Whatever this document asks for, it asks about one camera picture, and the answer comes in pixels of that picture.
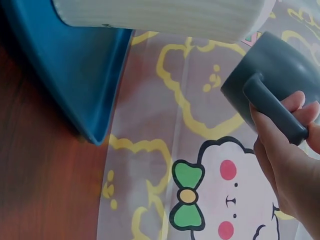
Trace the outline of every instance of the cartoon bear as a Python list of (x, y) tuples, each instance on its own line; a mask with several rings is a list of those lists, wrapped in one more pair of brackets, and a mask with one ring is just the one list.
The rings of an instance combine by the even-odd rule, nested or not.
[(197, 162), (177, 160), (172, 176), (169, 221), (191, 240), (279, 240), (276, 196), (254, 151), (234, 137), (204, 142)]

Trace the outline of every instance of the white ribbed container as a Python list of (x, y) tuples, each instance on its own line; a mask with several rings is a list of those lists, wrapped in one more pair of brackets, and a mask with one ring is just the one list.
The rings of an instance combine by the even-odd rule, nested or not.
[(269, 17), (276, 0), (53, 0), (70, 26), (116, 27), (242, 40)]

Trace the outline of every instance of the gray cup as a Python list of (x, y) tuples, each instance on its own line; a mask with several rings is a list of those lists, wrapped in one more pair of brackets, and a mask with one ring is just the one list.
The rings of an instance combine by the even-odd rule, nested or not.
[(295, 145), (308, 138), (308, 129), (280, 101), (298, 90), (304, 92), (305, 104), (319, 102), (320, 73), (300, 52), (269, 32), (258, 39), (221, 87), (252, 129), (249, 102)]

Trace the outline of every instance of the wooden table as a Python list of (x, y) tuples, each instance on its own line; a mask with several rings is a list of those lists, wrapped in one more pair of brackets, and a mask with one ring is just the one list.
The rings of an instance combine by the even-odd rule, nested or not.
[(80, 141), (0, 11), (0, 240), (95, 240), (107, 147)]

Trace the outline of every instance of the finger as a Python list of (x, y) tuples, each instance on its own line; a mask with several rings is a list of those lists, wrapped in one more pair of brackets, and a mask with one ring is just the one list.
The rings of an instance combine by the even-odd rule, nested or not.
[(296, 91), (284, 100), (281, 101), (282, 105), (288, 109), (289, 112), (300, 109), (306, 101), (306, 96), (303, 91)]
[(254, 149), (255, 156), (258, 160), (258, 163), (263, 171), (263, 174), (265, 175), (266, 179), (271, 184), (271, 187), (275, 193), (275, 196), (278, 198), (278, 188), (277, 188), (277, 184), (276, 184), (274, 170), (273, 170), (271, 163), (268, 159), (268, 156), (266, 154), (265, 147), (261, 143), (261, 141), (259, 140), (259, 137), (255, 141), (253, 149)]
[(308, 126), (310, 123), (316, 120), (316, 118), (319, 116), (319, 113), (320, 104), (315, 101), (294, 111), (292, 114), (302, 125)]
[(317, 154), (320, 154), (320, 126), (313, 122), (309, 124), (308, 130), (309, 137), (307, 138), (306, 142), (313, 151), (315, 151)]
[(290, 143), (269, 117), (258, 112), (252, 105), (250, 105), (250, 111), (260, 141), (264, 145), (267, 156), (273, 166), (272, 161), (276, 161), (279, 157), (284, 157), (279, 156), (279, 154), (287, 153)]

